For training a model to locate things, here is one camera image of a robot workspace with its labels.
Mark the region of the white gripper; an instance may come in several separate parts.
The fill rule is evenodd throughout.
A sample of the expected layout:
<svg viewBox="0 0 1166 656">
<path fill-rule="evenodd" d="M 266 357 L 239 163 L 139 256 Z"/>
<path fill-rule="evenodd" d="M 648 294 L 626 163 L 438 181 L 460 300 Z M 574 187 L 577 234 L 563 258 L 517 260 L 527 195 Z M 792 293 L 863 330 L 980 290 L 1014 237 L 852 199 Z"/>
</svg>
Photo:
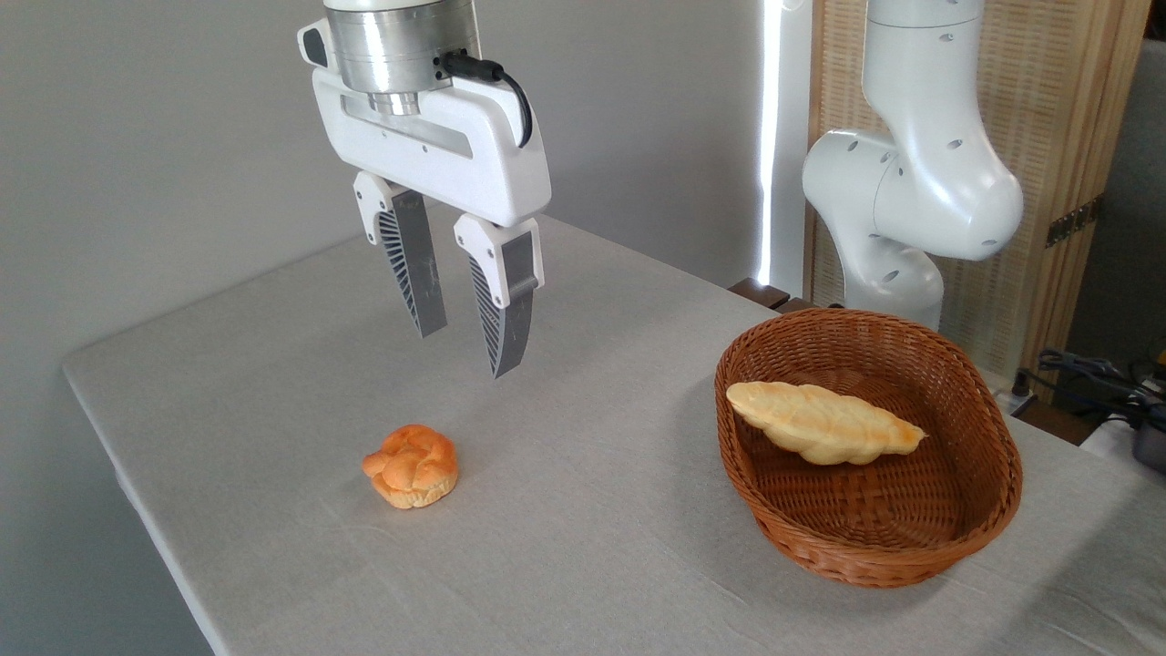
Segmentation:
<svg viewBox="0 0 1166 656">
<path fill-rule="evenodd" d="M 490 369 L 501 378 L 517 368 L 545 285 L 531 217 L 548 207 L 552 182 L 540 129 L 519 146 L 514 92 L 456 78 L 422 91 L 416 115 L 393 117 L 330 71 L 312 72 L 312 91 L 338 158 L 361 169 L 353 192 L 363 233 L 386 253 L 416 331 L 430 336 L 448 323 L 428 196 L 469 212 L 455 223 L 455 240 L 469 258 Z"/>
</svg>

